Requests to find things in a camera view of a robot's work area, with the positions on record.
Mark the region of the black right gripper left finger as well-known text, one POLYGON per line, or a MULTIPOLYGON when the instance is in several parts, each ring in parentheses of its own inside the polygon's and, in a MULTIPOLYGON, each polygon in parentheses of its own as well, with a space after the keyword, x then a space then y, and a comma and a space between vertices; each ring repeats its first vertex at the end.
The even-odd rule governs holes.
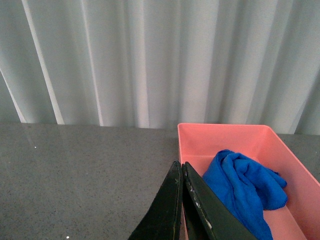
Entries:
POLYGON ((178 240, 180 238, 183 199, 183 172, 174 161, 153 202, 130 240, 178 240))

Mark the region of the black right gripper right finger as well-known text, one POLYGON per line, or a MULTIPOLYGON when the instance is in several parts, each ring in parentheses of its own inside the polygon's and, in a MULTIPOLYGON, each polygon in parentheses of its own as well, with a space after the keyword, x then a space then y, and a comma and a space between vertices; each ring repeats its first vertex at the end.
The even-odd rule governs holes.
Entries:
POLYGON ((255 240, 189 162, 182 165, 183 212, 188 240, 255 240))

